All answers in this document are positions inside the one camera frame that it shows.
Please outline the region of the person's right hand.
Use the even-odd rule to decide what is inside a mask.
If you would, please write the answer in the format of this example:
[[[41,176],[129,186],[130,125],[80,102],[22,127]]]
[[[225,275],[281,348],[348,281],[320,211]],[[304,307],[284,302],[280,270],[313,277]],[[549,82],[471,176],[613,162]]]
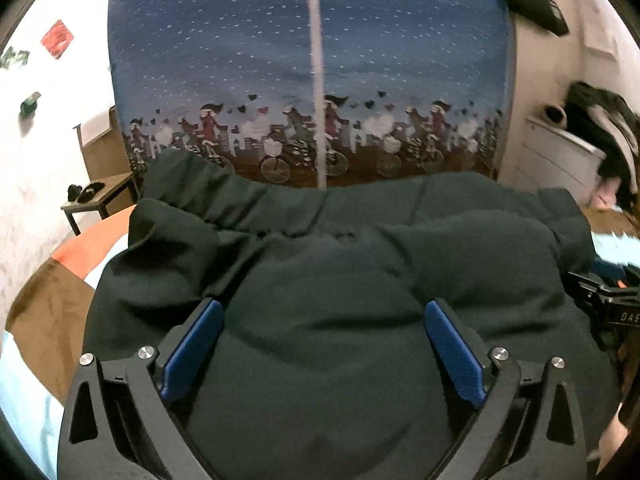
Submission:
[[[622,447],[629,436],[629,430],[614,415],[599,440],[600,462],[597,479],[627,479],[631,474],[624,463]]]

